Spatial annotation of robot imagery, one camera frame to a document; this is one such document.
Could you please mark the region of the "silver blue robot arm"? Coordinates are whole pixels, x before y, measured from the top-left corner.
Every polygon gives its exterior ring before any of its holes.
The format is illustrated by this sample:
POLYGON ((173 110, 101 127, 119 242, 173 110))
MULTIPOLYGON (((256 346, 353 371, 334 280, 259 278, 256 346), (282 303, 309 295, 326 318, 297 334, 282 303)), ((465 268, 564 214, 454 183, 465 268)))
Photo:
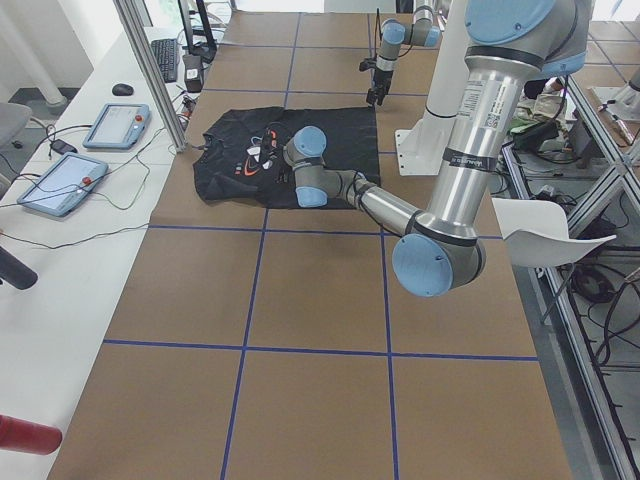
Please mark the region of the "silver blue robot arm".
POLYGON ((472 282, 485 265, 475 217, 521 92, 528 81, 583 66, 592 11, 590 1, 469 2, 469 76, 428 207, 418 209, 362 173, 325 167, 327 140, 315 126, 298 130, 283 151, 299 206, 340 198, 399 235, 393 269, 416 296, 440 296, 472 282))
POLYGON ((372 85, 366 95, 370 106, 381 106, 389 93, 402 45, 433 47, 437 44, 441 29, 436 17, 442 8, 441 1, 414 1, 411 23, 387 19, 379 25, 380 47, 359 65, 360 71, 373 71, 372 85))

